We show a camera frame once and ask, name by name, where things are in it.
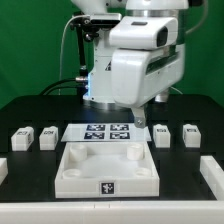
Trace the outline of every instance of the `black cable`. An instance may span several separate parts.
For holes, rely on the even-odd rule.
[[[54,86],[57,86],[59,84],[63,84],[66,82],[73,82],[73,81],[76,81],[76,80],[74,78],[69,78],[69,79],[63,79],[55,83],[52,83],[51,85],[47,86],[42,92],[40,92],[39,95],[44,95],[49,89],[51,89]]]
[[[56,86],[52,89],[50,89],[46,95],[49,95],[51,92],[58,90],[58,89],[75,89],[75,88],[84,88],[83,86]]]

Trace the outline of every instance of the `qr code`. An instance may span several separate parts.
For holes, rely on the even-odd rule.
[[[84,139],[104,139],[104,135],[103,132],[86,132]]]
[[[110,126],[111,131],[129,131],[128,124],[112,124]]]
[[[130,134],[128,132],[112,132],[110,139],[130,139]]]
[[[105,131],[106,125],[104,124],[89,124],[87,131]]]

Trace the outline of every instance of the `white block with black marking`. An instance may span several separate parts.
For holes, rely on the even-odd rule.
[[[157,148],[170,148],[170,132],[166,125],[153,126],[153,139]]]
[[[40,137],[40,150],[55,150],[58,142],[58,128],[49,127],[44,128]]]
[[[200,148],[201,133],[196,125],[186,124],[183,126],[183,140],[187,148]]]
[[[34,141],[34,130],[32,127],[19,128],[11,137],[12,151],[27,151]]]

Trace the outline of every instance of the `small white block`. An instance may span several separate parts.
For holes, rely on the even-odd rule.
[[[12,151],[27,151],[34,140],[32,127],[19,128],[11,137]]]
[[[153,138],[157,148],[170,148],[170,132],[166,125],[154,125]]]
[[[200,148],[201,133],[196,125],[186,124],[183,126],[183,140],[186,147]]]
[[[7,159],[0,158],[0,185],[2,184],[5,177],[8,175]]]
[[[40,150],[55,150],[58,142],[58,128],[49,127],[44,128],[40,137]]]

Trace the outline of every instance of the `white box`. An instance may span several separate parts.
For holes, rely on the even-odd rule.
[[[186,124],[183,126],[183,140],[186,147],[200,148],[201,133],[196,125]]]
[[[154,125],[153,138],[157,148],[170,148],[170,132],[166,125]]]
[[[34,141],[34,130],[32,127],[19,128],[11,137],[12,151],[27,151]]]
[[[49,127],[44,128],[40,137],[40,150],[55,150],[58,142],[58,128]]]
[[[56,198],[159,196],[159,176],[146,142],[67,143],[55,192]]]

